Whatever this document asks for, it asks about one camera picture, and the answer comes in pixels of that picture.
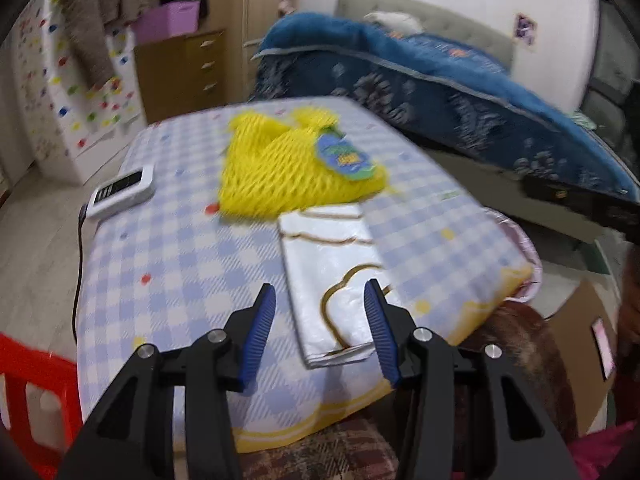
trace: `yellow foam mesh net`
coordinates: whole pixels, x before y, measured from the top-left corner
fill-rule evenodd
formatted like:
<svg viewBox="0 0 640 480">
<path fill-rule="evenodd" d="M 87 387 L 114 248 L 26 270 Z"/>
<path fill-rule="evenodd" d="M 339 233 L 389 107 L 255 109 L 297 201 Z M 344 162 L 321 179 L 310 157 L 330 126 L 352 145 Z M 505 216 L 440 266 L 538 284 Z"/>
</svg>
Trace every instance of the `yellow foam mesh net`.
<svg viewBox="0 0 640 480">
<path fill-rule="evenodd" d="M 337 126 L 337 115 L 306 107 L 292 116 L 298 127 L 253 111 L 231 120 L 218 196 L 222 213 L 275 218 L 285 211 L 354 202 L 385 188 L 387 175 L 379 164 L 371 178 L 349 180 L 316 157 L 320 130 Z"/>
</svg>

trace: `gray coat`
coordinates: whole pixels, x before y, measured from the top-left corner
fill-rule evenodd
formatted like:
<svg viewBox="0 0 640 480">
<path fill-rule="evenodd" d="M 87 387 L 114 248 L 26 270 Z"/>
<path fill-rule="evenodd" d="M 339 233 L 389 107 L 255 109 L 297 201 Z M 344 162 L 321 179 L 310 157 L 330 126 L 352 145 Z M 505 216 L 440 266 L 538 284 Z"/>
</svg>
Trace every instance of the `gray coat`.
<svg viewBox="0 0 640 480">
<path fill-rule="evenodd" d="M 89 86 L 101 88 L 116 75 L 107 46 L 105 27 L 134 22 L 158 0 L 60 0 L 65 32 Z"/>
</svg>

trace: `table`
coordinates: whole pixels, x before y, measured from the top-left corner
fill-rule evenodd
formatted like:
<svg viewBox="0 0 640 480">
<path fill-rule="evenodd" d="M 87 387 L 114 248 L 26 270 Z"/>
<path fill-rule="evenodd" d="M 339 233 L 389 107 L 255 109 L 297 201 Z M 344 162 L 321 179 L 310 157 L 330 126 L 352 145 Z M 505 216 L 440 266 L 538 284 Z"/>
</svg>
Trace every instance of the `table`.
<svg viewBox="0 0 640 480">
<path fill-rule="evenodd" d="M 294 442 L 390 391 L 375 355 L 305 368 L 276 225 L 228 222 L 217 213 L 229 120 L 248 107 L 284 119 L 302 105 L 334 110 L 340 129 L 389 170 L 389 190 L 362 208 L 392 283 L 419 324 L 451 334 L 465 309 L 488 315 L 504 297 L 506 270 L 523 262 L 519 250 L 442 168 L 345 98 L 228 106 L 153 124 L 132 143 L 122 172 L 153 163 L 156 193 L 100 225 L 84 271 L 78 375 L 85 417 L 135 347 L 190 345 L 250 306 L 264 282 L 275 287 L 278 305 L 257 381 L 250 392 L 228 397 L 240 452 Z M 174 421 L 179 449 L 179 389 Z"/>
</svg>

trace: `white pillow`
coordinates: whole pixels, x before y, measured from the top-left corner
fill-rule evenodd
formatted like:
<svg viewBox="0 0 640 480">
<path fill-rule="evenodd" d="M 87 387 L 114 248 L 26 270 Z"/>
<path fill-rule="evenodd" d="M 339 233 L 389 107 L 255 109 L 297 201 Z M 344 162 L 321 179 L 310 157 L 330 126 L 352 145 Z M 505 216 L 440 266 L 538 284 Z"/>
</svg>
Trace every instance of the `white pillow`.
<svg viewBox="0 0 640 480">
<path fill-rule="evenodd" d="M 377 10 L 367 14 L 363 21 L 383 27 L 387 32 L 398 32 L 403 36 L 412 36 L 424 32 L 420 20 L 405 12 L 383 12 Z"/>
</svg>

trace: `red plastic chair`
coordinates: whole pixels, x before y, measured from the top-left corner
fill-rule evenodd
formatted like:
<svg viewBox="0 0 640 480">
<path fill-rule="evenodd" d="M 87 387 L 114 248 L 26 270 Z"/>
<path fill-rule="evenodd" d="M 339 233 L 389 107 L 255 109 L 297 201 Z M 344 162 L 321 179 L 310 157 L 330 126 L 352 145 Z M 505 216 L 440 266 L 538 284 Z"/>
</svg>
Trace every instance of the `red plastic chair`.
<svg viewBox="0 0 640 480">
<path fill-rule="evenodd" d="M 76 364 L 48 352 L 27 348 L 0 334 L 0 374 L 4 374 L 11 423 L 8 433 L 37 473 L 44 480 L 52 480 L 62 454 L 34 441 L 25 387 L 31 383 L 58 396 L 68 449 L 82 427 Z"/>
</svg>

